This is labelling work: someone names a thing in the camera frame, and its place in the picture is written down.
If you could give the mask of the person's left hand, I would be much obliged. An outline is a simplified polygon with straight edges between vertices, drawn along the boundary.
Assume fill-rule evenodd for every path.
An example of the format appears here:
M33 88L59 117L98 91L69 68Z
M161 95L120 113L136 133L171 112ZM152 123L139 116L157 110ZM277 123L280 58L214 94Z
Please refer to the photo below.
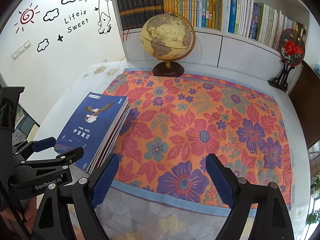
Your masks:
M37 197L30 198L28 200L28 205L26 206L24 210L24 215L21 215L18 213L20 219L23 217L26 219L24 226L29 231L29 233L32 233L33 225L35 221L35 217L37 214ZM16 224L16 218L13 215L12 211L7 205L7 202L1 197L1 217L3 218L5 224L7 225L8 229L10 229L12 232L15 232L14 224Z

